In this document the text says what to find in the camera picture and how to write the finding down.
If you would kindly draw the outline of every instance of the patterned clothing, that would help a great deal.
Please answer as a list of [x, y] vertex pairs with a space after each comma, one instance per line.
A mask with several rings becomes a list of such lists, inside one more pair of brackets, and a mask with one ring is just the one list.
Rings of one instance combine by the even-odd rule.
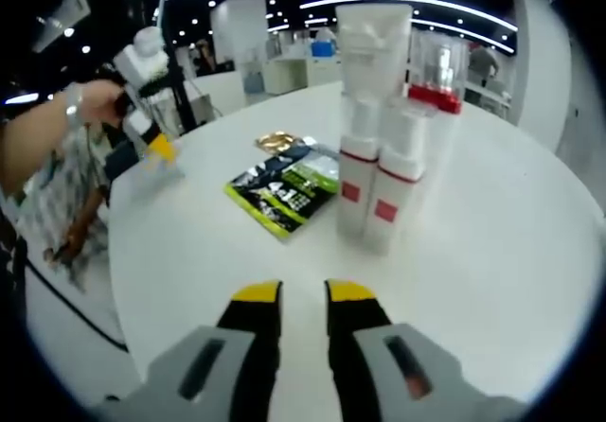
[[[56, 253], [65, 235], [95, 187], [108, 185], [102, 169], [87, 148], [86, 131], [81, 129], [63, 146], [65, 156], [52, 170], [50, 163], [35, 178], [35, 186], [21, 211], [24, 237], [43, 243]], [[106, 252], [107, 226], [99, 218], [91, 223], [82, 251], [69, 264], [73, 277], [80, 275], [88, 261]]]

